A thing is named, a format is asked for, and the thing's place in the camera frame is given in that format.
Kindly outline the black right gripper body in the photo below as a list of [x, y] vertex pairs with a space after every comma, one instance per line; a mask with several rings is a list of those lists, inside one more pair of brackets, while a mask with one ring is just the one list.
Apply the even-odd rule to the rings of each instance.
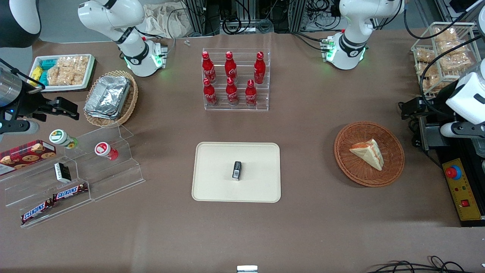
[[1, 121], [27, 117], [45, 122], [46, 115], [52, 113], [52, 106], [49, 105], [50, 100], [43, 97], [41, 90], [42, 87], [23, 85], [17, 98], [1, 106]]

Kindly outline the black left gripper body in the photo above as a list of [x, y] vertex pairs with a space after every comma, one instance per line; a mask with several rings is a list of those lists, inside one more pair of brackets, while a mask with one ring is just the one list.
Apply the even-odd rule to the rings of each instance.
[[444, 119], [456, 119], [455, 111], [446, 104], [457, 87], [458, 81], [454, 81], [443, 88], [434, 99], [427, 100], [423, 92], [423, 81], [419, 82], [419, 91], [425, 108], [419, 116], [438, 115]]

